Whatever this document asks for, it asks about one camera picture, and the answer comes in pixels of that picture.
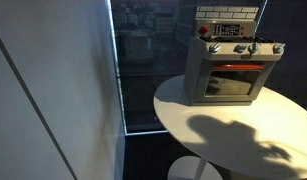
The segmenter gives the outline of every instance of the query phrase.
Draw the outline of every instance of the toy stove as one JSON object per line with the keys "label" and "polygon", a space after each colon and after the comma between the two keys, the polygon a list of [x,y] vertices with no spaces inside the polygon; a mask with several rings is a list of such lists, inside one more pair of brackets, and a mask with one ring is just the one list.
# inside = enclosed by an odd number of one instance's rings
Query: toy stove
{"label": "toy stove", "polygon": [[250,105],[284,44],[255,37],[252,7],[197,7],[185,91],[191,105]]}

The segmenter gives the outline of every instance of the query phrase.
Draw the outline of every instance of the dark floor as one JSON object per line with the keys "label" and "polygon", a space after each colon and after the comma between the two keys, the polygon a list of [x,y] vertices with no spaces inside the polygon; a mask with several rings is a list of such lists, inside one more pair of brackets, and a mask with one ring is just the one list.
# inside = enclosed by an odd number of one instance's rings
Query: dark floor
{"label": "dark floor", "polygon": [[[172,163],[193,155],[168,133],[128,136],[125,140],[124,180],[167,180]],[[230,180],[228,170],[213,165],[223,180]]]}

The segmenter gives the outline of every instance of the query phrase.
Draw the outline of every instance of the control knob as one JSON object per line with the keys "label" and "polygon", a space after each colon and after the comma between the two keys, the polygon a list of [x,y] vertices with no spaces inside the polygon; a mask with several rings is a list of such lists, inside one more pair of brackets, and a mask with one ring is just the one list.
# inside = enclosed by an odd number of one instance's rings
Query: control knob
{"label": "control knob", "polygon": [[237,52],[237,53],[242,53],[245,49],[247,48],[246,45],[236,45],[235,48],[234,48],[234,52]]}
{"label": "control knob", "polygon": [[285,44],[275,44],[273,46],[273,53],[274,54],[280,54],[280,53],[284,52],[284,46],[285,46]]}
{"label": "control knob", "polygon": [[212,45],[209,47],[209,51],[210,51],[211,53],[217,53],[217,52],[219,52],[220,49],[221,49],[220,43],[212,44]]}
{"label": "control knob", "polygon": [[249,48],[248,48],[251,54],[254,54],[258,49],[259,49],[259,45],[257,42],[254,42],[252,45],[249,45]]}

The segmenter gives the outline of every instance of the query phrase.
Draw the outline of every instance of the oven door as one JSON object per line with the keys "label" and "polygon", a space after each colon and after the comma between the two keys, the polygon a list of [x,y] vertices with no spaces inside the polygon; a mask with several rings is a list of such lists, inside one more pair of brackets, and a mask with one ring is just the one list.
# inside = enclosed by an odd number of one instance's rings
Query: oven door
{"label": "oven door", "polygon": [[274,66],[263,61],[206,61],[202,63],[193,104],[251,104]]}

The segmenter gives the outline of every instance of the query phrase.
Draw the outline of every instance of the city view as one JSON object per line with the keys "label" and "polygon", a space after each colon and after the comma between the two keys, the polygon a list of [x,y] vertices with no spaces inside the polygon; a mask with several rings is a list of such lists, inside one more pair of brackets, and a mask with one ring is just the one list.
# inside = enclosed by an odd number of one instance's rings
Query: city view
{"label": "city view", "polygon": [[165,80],[184,74],[198,5],[259,7],[261,2],[112,0],[127,131],[163,130],[153,107],[154,92]]}

